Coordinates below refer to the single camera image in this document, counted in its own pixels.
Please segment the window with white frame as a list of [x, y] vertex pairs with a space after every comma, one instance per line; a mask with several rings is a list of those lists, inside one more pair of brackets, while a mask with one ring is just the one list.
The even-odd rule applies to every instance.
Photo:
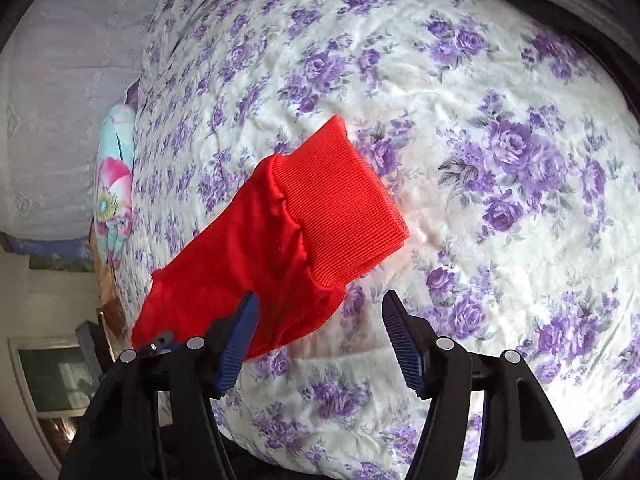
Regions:
[[8, 345], [29, 418], [55, 468], [61, 468], [99, 379], [74, 336], [11, 338]]

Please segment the white lace curtain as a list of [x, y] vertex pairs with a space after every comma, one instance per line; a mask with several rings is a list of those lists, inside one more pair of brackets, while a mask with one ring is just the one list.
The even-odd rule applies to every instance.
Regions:
[[35, 0], [1, 51], [1, 229], [86, 235], [102, 119], [142, 69], [160, 0]]

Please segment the teal pink floral pillow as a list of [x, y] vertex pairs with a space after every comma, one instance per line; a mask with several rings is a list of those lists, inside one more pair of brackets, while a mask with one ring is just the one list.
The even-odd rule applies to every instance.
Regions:
[[96, 154], [93, 226], [101, 260], [114, 266], [132, 231], [134, 120], [128, 104], [113, 106], [102, 122]]

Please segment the purple floral bed sheet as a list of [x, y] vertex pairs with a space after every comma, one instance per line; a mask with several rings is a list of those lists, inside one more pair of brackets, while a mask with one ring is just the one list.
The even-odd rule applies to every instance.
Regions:
[[213, 405], [232, 442], [403, 477], [427, 405], [386, 337], [389, 289], [470, 351], [518, 350], [577, 454], [637, 419], [639, 124], [567, 36], [502, 0], [160, 0], [139, 96], [130, 321], [258, 162], [334, 114], [410, 231], [317, 333], [244, 365]]

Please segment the red track pants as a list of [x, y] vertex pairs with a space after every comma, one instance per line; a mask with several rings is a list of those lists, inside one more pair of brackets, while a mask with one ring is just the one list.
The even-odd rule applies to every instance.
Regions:
[[259, 322], [254, 359], [318, 330], [347, 286], [409, 236], [381, 180], [332, 116], [299, 148], [263, 159], [231, 203], [163, 269], [134, 324], [140, 349], [165, 330], [202, 336], [247, 292]]

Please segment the brown wooden headboard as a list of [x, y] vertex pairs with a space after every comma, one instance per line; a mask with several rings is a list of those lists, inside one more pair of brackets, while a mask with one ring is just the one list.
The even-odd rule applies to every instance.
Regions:
[[113, 267], [105, 263], [99, 254], [94, 226], [91, 226], [89, 232], [89, 247], [93, 256], [94, 273], [98, 281], [101, 310], [106, 325], [124, 347], [130, 348], [129, 328], [124, 308], [118, 296], [115, 272]]

